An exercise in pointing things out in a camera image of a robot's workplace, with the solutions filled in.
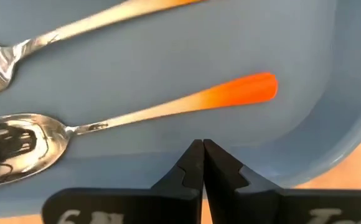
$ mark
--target silverware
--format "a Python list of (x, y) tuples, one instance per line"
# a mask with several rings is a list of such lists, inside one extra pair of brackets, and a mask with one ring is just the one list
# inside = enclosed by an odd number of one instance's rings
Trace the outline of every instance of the silverware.
[(115, 22), (198, 1), (202, 0), (127, 0), (98, 14), (65, 25), (34, 39), (25, 40), (12, 47), (0, 46), (0, 91), (9, 86), (16, 63), (42, 47)]
[(262, 103), (274, 98), (270, 73), (250, 75), (168, 103), (93, 124), (70, 127), (41, 114), (0, 117), (0, 185), (24, 179), (51, 166), (71, 137), (172, 114)]

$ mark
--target wooden surface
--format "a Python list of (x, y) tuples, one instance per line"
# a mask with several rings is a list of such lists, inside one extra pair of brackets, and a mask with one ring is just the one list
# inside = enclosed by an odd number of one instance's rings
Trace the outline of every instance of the wooden surface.
[[(300, 189), (361, 189), (361, 144), (337, 167), (321, 176), (297, 186)], [(212, 224), (208, 201), (203, 201), (203, 224)], [(0, 224), (42, 224), (39, 215), (0, 219)]]

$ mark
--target metal spoon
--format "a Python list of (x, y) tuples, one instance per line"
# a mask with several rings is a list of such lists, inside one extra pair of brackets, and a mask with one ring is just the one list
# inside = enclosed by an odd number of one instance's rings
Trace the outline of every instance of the metal spoon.
[(41, 114), (2, 116), (0, 185), (21, 180), (51, 166), (74, 135), (172, 114), (266, 102), (274, 98), (277, 86), (274, 75), (259, 73), (145, 110), (77, 127), (66, 126)]
[(25, 40), (12, 47), (0, 46), (0, 91), (9, 86), (16, 63), (42, 47), (115, 22), (198, 1), (202, 0), (127, 0), (98, 14), (65, 25), (34, 39)]

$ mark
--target blue tray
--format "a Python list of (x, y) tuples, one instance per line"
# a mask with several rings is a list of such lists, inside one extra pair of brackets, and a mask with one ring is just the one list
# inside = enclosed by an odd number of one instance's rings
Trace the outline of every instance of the blue tray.
[[(0, 0), (15, 44), (118, 2)], [(210, 138), (282, 187), (336, 165), (361, 141), (361, 1), (207, 1), (61, 42), (23, 61), (0, 115), (92, 123), (249, 73), (277, 98), (130, 124), (72, 141), (64, 158), (0, 187), (0, 217), (38, 213), (66, 187), (148, 188), (193, 139)]]

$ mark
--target spoon handle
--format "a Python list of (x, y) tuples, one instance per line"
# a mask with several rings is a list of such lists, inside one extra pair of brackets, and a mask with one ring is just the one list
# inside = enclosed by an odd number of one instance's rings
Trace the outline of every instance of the spoon handle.
[(75, 134), (86, 134), (146, 119), (179, 113), (262, 103), (276, 96), (278, 82), (270, 73), (258, 73), (234, 79), (207, 90), (174, 101), (129, 113), (106, 121), (70, 128)]
[(15, 54), (17, 59), (20, 60), (32, 52), (58, 40), (65, 40), (115, 22), (199, 1), (203, 0), (127, 0), (92, 16), (59, 27), (34, 39), (21, 42), (14, 46)]

